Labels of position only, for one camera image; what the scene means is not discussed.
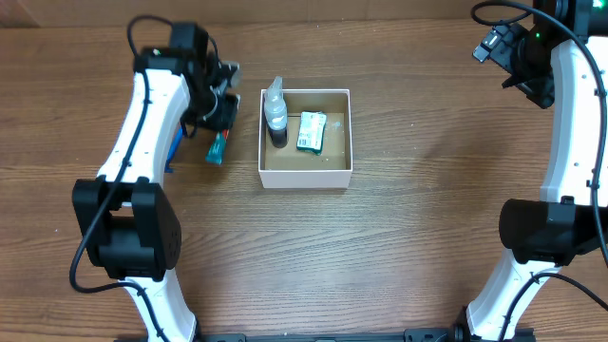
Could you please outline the red green toothpaste tube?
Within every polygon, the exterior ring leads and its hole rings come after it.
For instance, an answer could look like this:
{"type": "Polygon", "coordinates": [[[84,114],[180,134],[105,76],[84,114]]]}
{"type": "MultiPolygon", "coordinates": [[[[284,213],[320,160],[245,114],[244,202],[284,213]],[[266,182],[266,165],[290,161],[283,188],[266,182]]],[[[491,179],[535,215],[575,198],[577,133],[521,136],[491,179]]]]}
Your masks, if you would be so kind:
{"type": "Polygon", "coordinates": [[[205,160],[208,163],[212,163],[215,165],[222,165],[224,160],[225,148],[227,144],[227,139],[229,136],[229,130],[222,130],[216,134],[216,137],[211,144],[208,153],[205,157],[205,160]]]}

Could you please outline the clear bottle dark liquid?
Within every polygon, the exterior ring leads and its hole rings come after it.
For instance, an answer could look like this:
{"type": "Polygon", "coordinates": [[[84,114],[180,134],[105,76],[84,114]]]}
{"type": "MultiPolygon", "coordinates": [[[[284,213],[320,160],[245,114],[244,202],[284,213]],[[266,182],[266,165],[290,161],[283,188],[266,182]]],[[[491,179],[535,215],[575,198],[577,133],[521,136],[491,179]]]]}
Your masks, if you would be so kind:
{"type": "Polygon", "coordinates": [[[271,142],[276,148],[283,148],[288,143],[288,111],[282,86],[282,77],[276,76],[264,94],[264,116],[271,142]]]}

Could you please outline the green white soap bar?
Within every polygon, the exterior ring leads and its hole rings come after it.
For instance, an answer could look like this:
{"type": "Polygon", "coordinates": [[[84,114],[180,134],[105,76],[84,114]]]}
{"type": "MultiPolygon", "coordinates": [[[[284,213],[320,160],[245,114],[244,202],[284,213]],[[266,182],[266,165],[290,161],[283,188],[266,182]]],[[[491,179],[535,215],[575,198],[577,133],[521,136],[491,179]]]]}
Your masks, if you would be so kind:
{"type": "Polygon", "coordinates": [[[323,149],[327,120],[328,116],[323,112],[302,112],[296,149],[320,155],[323,149]]]}

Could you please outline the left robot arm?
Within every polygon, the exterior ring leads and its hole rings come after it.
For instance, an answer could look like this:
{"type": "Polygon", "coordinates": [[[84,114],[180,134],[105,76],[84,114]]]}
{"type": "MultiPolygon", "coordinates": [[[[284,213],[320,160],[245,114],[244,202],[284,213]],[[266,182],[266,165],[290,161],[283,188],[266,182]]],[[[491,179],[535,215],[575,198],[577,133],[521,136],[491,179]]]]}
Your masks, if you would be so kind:
{"type": "Polygon", "coordinates": [[[240,67],[222,62],[214,38],[195,22],[164,22],[165,47],[131,49],[133,91],[119,137],[93,180],[77,180],[72,205],[82,240],[71,261],[73,290],[123,288],[148,341],[201,341],[177,277],[181,225],[163,177],[181,139],[215,133],[206,156],[223,161],[240,97],[240,67]]]}

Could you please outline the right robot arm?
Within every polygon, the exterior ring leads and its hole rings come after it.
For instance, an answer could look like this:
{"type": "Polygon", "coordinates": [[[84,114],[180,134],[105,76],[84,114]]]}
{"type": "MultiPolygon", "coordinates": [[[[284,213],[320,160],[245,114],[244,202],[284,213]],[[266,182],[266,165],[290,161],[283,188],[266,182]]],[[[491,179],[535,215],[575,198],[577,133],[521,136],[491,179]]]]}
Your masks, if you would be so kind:
{"type": "Polygon", "coordinates": [[[488,23],[473,57],[492,61],[540,108],[554,111],[540,196],[501,210],[502,256],[450,341],[530,341],[519,319],[542,285],[577,257],[607,248],[607,5],[549,0],[488,23]]]}

